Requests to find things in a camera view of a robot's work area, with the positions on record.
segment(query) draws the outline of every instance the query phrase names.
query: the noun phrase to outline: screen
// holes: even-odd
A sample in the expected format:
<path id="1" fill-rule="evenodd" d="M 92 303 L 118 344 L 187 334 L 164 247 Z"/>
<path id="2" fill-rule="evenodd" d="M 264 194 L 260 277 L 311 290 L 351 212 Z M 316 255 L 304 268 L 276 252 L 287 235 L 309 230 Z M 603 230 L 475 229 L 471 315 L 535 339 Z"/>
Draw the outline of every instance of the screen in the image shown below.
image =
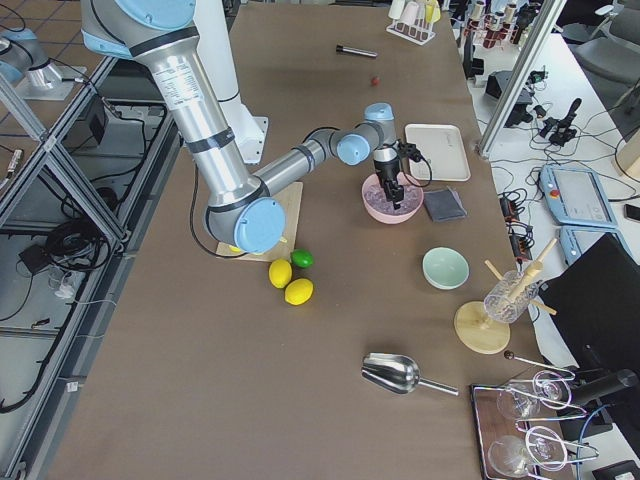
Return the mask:
<path id="1" fill-rule="evenodd" d="M 586 230 L 574 230 L 573 236 L 576 239 L 578 248 L 581 252 L 589 250 L 598 239 L 604 235 L 603 232 L 589 232 Z"/>
<path id="2" fill-rule="evenodd" d="M 609 233 L 561 276 L 540 289 L 581 369 L 628 368 L 640 376 L 640 267 Z M 640 386 L 604 399 L 631 448 L 640 455 Z"/>
<path id="3" fill-rule="evenodd" d="M 593 175 L 574 170 L 554 170 L 566 214 L 578 220 L 610 221 Z"/>

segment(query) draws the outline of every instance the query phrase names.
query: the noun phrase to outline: pen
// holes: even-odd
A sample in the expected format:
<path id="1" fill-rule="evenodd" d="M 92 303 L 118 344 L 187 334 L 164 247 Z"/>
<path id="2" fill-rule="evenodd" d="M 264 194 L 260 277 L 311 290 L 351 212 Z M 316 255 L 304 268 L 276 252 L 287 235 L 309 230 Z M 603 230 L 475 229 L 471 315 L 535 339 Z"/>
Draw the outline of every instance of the pen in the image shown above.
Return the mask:
<path id="1" fill-rule="evenodd" d="M 359 55 L 361 57 L 376 58 L 377 52 L 370 52 L 368 50 L 360 50 L 359 48 L 345 47 L 344 45 L 336 45 L 336 52 L 349 53 L 351 55 Z"/>

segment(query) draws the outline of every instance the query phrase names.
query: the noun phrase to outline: light green bowl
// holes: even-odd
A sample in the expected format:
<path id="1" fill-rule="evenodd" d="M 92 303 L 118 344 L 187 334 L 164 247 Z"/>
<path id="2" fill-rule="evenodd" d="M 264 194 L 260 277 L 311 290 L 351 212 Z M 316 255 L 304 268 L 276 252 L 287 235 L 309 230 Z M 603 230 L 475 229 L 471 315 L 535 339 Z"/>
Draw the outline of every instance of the light green bowl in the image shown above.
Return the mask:
<path id="1" fill-rule="evenodd" d="M 431 285 L 441 290 L 458 288 L 469 278 L 469 264 L 455 250 L 437 247 L 425 253 L 422 273 Z"/>

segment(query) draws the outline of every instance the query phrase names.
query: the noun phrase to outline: chair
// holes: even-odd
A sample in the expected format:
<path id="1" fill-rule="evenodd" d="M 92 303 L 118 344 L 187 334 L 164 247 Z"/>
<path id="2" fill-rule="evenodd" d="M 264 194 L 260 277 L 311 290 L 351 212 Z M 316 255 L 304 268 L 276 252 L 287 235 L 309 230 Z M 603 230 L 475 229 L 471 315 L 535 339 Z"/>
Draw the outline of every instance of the chair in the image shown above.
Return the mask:
<path id="1" fill-rule="evenodd" d="M 625 6 L 611 18 L 608 28 L 601 29 L 605 36 L 572 49 L 584 70 L 628 88 L 615 103 L 616 107 L 630 95 L 640 93 L 639 26 L 640 10 Z"/>

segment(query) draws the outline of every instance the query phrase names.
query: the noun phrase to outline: metal frame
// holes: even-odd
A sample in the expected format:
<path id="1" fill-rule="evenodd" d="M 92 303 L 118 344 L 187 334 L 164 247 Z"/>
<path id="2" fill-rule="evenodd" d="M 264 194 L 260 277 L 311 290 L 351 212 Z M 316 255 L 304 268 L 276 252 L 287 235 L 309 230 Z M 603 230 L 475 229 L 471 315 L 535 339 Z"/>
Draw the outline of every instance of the metal frame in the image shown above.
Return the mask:
<path id="1" fill-rule="evenodd" d="M 94 298 L 117 300 L 124 288 L 135 251 L 139 248 L 148 223 L 171 171 L 180 141 L 177 128 L 169 112 L 160 127 L 161 131 L 150 146 L 148 162 L 141 170 L 133 186 L 123 214 L 117 218 L 96 192 L 76 161 L 60 143 L 66 132 L 91 101 L 100 85 L 108 76 L 116 59 L 105 58 L 91 76 L 91 84 L 85 86 L 66 106 L 54 125 L 47 128 L 40 122 L 29 105 L 14 91 L 4 77 L 0 76 L 0 100 L 20 123 L 29 137 L 36 142 L 33 153 L 18 173 L 12 184 L 0 195 L 0 228 L 8 226 L 8 219 L 19 202 L 24 201 L 30 186 L 46 167 L 107 237 L 112 248 L 112 257 L 99 270 L 83 280 L 81 301 Z M 18 222 L 18 231 L 48 231 L 51 225 Z M 82 331 L 88 335 L 101 335 L 109 323 L 113 305 L 99 303 L 73 305 L 66 317 L 67 329 L 57 345 L 46 368 L 36 393 L 21 409 L 27 409 L 21 419 L 21 430 L 10 444 L 10 453 L 0 459 L 0 479 L 44 478 L 55 450 L 71 417 L 78 395 L 65 389 L 63 377 L 84 377 L 100 346 L 92 338 L 77 337 Z M 23 328 L 3 328 L 4 337 L 42 338 L 53 340 L 55 332 L 32 332 Z"/>
<path id="2" fill-rule="evenodd" d="M 542 4 L 542 8 L 535 21 L 533 30 L 527 38 L 524 48 L 520 52 L 518 60 L 513 67 L 513 73 L 511 74 L 509 84 L 502 95 L 500 95 L 496 111 L 491 117 L 491 120 L 489 120 L 487 128 L 484 131 L 484 135 L 478 144 L 478 152 L 483 158 L 489 158 L 491 148 L 493 147 L 498 134 L 504 127 L 511 110 L 513 110 L 513 106 L 522 91 L 522 87 L 524 87 L 533 63 L 536 61 L 540 51 L 544 47 L 545 41 L 547 40 L 549 33 L 551 33 L 556 20 L 558 20 L 565 3 L 567 3 L 567 0 L 547 0 Z"/>

